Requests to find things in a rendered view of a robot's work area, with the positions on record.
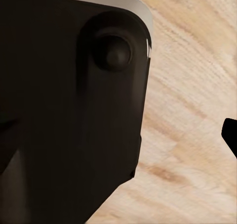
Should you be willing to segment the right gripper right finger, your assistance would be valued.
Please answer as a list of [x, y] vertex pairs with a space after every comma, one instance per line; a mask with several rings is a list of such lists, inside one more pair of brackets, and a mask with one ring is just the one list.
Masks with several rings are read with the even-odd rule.
[[221, 136], [237, 158], [237, 120], [226, 118]]

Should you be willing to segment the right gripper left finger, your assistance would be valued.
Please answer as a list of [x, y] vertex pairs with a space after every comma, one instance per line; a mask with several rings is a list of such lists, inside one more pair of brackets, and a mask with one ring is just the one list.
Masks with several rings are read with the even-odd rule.
[[0, 178], [26, 136], [21, 118], [0, 124]]

